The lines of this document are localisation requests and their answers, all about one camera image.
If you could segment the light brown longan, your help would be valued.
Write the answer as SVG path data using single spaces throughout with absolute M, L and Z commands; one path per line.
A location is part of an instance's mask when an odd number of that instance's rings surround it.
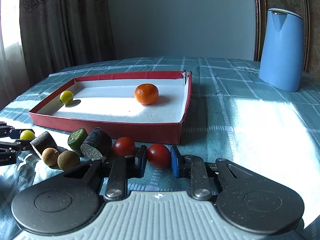
M 42 152 L 42 160 L 47 166 L 56 166 L 59 154 L 59 151 L 55 148 L 46 148 Z

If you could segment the dark sugarcane piece right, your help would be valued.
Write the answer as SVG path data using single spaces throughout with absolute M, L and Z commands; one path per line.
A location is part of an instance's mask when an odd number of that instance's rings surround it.
M 100 128 L 94 128 L 80 146 L 82 154 L 91 160 L 106 158 L 111 152 L 112 139 Z

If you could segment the wooden headboard frame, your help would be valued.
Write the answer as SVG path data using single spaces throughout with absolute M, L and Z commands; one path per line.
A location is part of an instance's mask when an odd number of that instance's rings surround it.
M 286 9 L 302 17 L 304 21 L 304 70 L 314 76 L 319 76 L 319 0 L 255 0 L 254 60 L 261 60 L 267 11 L 272 7 Z

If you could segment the red cherry tomato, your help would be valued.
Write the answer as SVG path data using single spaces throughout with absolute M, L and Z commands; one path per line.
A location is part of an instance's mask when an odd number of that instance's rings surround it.
M 168 168 L 171 165 L 171 153 L 162 144 L 153 144 L 147 150 L 147 160 L 155 168 Z
M 112 151 L 117 156 L 133 155 L 135 153 L 135 142 L 129 137 L 117 139 L 112 147 Z

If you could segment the blue kettle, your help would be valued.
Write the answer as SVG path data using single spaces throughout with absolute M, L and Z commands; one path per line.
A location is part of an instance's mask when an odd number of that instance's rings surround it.
M 267 12 L 259 78 L 273 87 L 297 92 L 304 62 L 304 23 L 298 14 L 278 8 Z

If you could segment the red cardboard box tray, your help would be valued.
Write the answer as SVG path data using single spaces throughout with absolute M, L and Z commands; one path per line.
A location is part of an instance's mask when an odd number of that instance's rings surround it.
M 144 106 L 134 97 L 135 88 L 151 83 L 159 98 Z M 75 77 L 49 94 L 29 111 L 34 124 L 46 128 L 87 132 L 98 127 L 112 139 L 178 145 L 190 105 L 191 72 L 123 72 Z M 73 102 L 65 106 L 60 94 L 70 90 Z

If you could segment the green tomato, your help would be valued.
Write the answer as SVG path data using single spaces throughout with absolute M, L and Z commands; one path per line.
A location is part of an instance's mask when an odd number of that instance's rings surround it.
M 23 130 L 20 134 L 20 140 L 33 140 L 35 134 L 31 130 Z
M 73 99 L 74 99 L 73 92 L 70 90 L 65 90 L 60 94 L 58 101 L 63 103 L 65 106 L 68 106 L 73 102 Z

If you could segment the dark brown longan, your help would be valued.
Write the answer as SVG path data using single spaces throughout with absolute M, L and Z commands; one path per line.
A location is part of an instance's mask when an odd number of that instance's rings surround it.
M 80 157 L 73 151 L 64 151 L 57 158 L 58 167 L 65 171 L 80 164 Z

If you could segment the brown patterned curtain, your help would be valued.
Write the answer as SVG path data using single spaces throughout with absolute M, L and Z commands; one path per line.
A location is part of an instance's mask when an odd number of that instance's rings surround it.
M 106 0 L 1 0 L 1 106 L 50 74 L 114 59 Z

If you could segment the purple sugarcane piece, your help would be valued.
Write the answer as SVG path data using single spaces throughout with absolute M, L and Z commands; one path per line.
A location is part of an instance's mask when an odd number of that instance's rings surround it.
M 47 131 L 33 139 L 30 144 L 40 159 L 42 158 L 42 153 L 45 149 L 54 148 L 57 150 L 57 144 L 55 140 Z

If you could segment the green cucumber piece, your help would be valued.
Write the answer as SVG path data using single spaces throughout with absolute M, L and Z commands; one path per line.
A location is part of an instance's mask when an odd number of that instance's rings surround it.
M 83 156 L 80 147 L 84 140 L 87 138 L 88 134 L 84 128 L 79 128 L 71 133 L 68 137 L 68 146 L 77 153 L 80 157 Z

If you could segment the orange tangerine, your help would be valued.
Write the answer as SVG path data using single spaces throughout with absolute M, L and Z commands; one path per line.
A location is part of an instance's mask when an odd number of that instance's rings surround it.
M 138 85 L 134 92 L 135 99 L 143 105 L 155 103 L 159 97 L 158 88 L 150 83 Z

